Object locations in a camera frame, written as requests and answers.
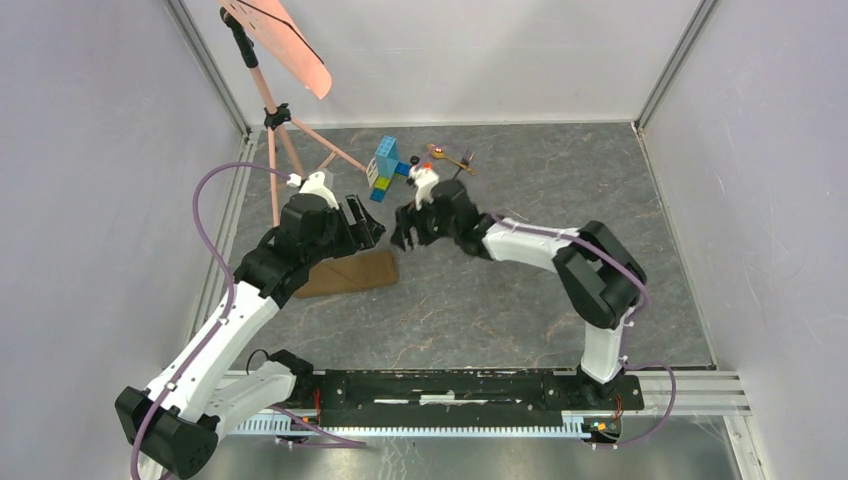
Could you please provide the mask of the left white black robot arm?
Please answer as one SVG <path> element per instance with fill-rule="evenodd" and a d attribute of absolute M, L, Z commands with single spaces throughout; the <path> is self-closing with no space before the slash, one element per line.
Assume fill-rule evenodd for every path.
<path fill-rule="evenodd" d="M 313 379 L 279 361 L 261 367 L 230 390 L 219 383 L 258 330 L 303 287 L 311 270 L 327 259 L 372 249 L 386 231 L 356 195 L 348 207 L 317 194 L 296 194 L 241 260 L 232 285 L 211 317 L 171 364 L 142 389 L 127 386 L 115 409 L 133 450 L 131 476 L 139 478 L 141 455 L 161 465 L 166 478 L 189 479 L 211 459 L 236 425 L 284 401 L 306 405 Z"/>

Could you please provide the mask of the gold spoon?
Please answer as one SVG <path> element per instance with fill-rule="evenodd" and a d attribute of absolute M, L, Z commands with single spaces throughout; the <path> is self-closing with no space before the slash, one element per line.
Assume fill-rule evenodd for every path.
<path fill-rule="evenodd" d="M 464 155 L 464 153 L 467 150 L 471 150 L 471 149 L 466 149 L 462 156 L 453 156 L 450 152 L 445 150 L 445 147 L 443 145 L 428 143 L 426 145 L 426 150 L 427 150 L 428 156 L 430 158 L 432 158 L 434 160 L 443 160 L 443 161 L 446 161 L 446 162 L 450 163 L 451 165 L 455 166 L 456 171 L 453 174 L 453 177 L 456 178 L 455 174 L 458 170 L 459 160 L 461 159 L 461 157 Z"/>

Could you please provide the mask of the brown cloth napkin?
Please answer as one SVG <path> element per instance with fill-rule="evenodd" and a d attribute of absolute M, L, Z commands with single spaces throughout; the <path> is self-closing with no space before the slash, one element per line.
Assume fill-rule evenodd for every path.
<path fill-rule="evenodd" d="M 294 297 L 306 299 L 387 287 L 398 281 L 395 257 L 389 250 L 365 252 L 322 261 L 311 269 L 307 283 Z"/>

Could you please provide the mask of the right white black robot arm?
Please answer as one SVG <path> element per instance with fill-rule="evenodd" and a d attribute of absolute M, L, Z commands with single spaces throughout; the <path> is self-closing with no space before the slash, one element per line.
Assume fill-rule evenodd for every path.
<path fill-rule="evenodd" d="M 625 373 L 625 324 L 648 300 L 644 270 L 612 231 L 598 221 L 553 229 L 484 212 L 459 180 L 437 181 L 416 193 L 395 211 L 392 244 L 407 250 L 449 239 L 469 256 L 557 274 L 586 324 L 578 396 L 591 408 L 612 401 Z"/>

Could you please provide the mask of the black fork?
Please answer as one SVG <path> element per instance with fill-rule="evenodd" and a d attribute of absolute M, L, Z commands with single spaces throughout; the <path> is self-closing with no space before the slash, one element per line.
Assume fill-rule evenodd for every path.
<path fill-rule="evenodd" d="M 472 150 L 467 150 L 461 159 L 458 162 L 458 170 L 455 174 L 455 177 L 459 175 L 460 171 L 466 172 L 471 176 L 476 176 L 477 171 L 471 166 L 471 162 L 474 157 L 474 152 Z"/>

